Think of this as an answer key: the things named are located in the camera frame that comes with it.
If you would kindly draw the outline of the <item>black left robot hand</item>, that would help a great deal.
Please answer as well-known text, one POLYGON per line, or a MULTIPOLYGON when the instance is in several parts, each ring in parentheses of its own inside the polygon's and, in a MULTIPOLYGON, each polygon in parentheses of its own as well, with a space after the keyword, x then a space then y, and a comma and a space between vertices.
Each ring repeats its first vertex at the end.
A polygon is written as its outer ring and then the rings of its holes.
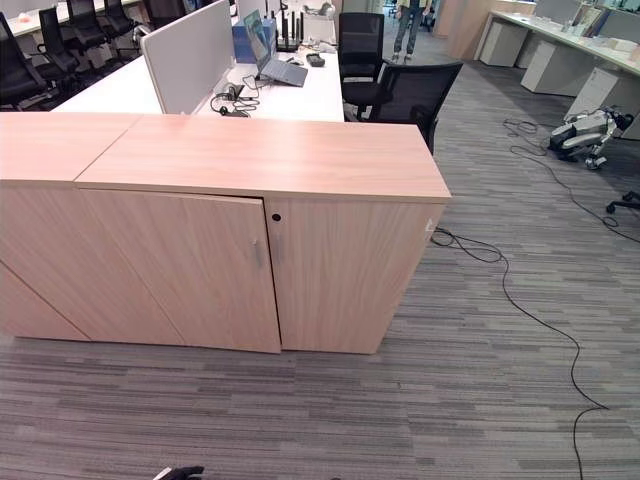
POLYGON ((165 467, 153 480, 201 480, 205 468, 200 465, 186 467, 165 467))

